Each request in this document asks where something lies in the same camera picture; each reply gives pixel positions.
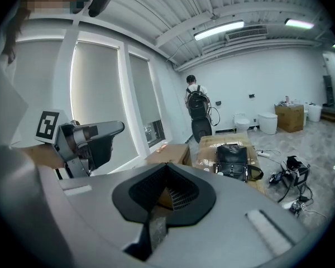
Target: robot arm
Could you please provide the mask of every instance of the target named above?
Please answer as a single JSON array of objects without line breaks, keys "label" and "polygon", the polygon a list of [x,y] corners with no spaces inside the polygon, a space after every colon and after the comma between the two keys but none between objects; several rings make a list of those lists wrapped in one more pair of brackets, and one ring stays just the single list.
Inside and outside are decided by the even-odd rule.
[{"label": "robot arm", "polygon": [[77,126],[63,111],[43,111],[35,139],[52,144],[71,178],[90,176],[112,156],[115,135],[125,126],[109,121]]}]

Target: air vent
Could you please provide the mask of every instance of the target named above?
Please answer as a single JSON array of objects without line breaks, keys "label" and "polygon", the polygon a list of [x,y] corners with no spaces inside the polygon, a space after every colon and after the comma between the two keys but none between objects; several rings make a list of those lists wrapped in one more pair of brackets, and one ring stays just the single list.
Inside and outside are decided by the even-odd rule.
[{"label": "air vent", "polygon": [[226,34],[227,41],[236,41],[247,37],[257,37],[268,35],[268,30],[262,26],[244,28],[243,31],[236,31]]}]

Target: black bag strap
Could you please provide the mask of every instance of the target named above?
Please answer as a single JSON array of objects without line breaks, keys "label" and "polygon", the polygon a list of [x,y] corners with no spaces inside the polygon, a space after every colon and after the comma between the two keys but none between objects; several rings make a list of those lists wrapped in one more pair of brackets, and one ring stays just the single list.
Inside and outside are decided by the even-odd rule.
[{"label": "black bag strap", "polygon": [[[263,171],[262,171],[259,167],[252,166],[252,165],[248,165],[248,170],[250,171],[250,176],[251,176],[251,179],[252,179],[252,180],[260,180],[260,179],[262,179],[263,176],[264,176]],[[257,177],[252,178],[252,170],[254,170],[254,171],[258,171],[260,174],[259,174]]]}]

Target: gray floor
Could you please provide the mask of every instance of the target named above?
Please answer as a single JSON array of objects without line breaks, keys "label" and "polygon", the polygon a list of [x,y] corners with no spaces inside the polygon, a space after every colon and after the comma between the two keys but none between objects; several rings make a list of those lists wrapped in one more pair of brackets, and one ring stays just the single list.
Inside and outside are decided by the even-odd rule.
[{"label": "gray floor", "polygon": [[[329,219],[335,212],[335,188],[332,181],[335,177],[333,166],[335,165],[335,123],[321,120],[320,122],[307,122],[304,130],[287,133],[278,129],[276,135],[266,135],[261,131],[248,132],[248,136],[255,149],[277,149],[280,151],[271,154],[271,159],[280,163],[287,156],[299,156],[311,165],[311,173],[307,184],[313,191],[314,203],[307,207],[308,210],[316,210]],[[192,162],[196,162],[198,144],[191,140],[190,153]],[[264,157],[258,157],[260,166],[265,173],[263,182],[266,194],[273,200],[280,199],[286,192],[282,183],[269,185],[269,177],[272,171],[280,171],[280,165]],[[299,195],[297,188],[290,189],[284,201],[294,200]],[[313,229],[324,222],[324,218],[316,213],[301,212],[299,220],[306,228]]]}]

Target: cardboard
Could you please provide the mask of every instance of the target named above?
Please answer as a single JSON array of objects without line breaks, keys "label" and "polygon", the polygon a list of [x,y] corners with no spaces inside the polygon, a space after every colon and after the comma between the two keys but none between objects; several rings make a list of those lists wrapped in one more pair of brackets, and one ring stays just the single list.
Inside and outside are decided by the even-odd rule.
[{"label": "cardboard", "polygon": [[[145,164],[175,163],[192,166],[188,144],[164,145],[145,159]],[[167,188],[162,192],[158,205],[173,209],[173,200]]]},{"label": "cardboard", "polygon": [[304,106],[275,106],[278,127],[286,132],[296,132],[304,127]]},{"label": "cardboard", "polygon": [[[248,164],[260,168],[257,159],[257,153],[252,147],[248,136],[245,133],[230,133],[225,135],[207,136],[202,137],[199,145],[199,152],[197,156],[197,161],[194,164],[195,168],[198,169],[209,169],[209,172],[214,174],[213,164],[216,163],[216,152],[217,147],[225,144],[234,144],[247,147],[248,153]],[[252,170],[252,176],[258,175],[258,171]],[[217,178],[228,178],[226,176],[217,176]],[[252,181],[249,180],[247,184],[255,189],[257,189],[262,194],[266,195],[264,190],[264,185],[262,180]]]}]

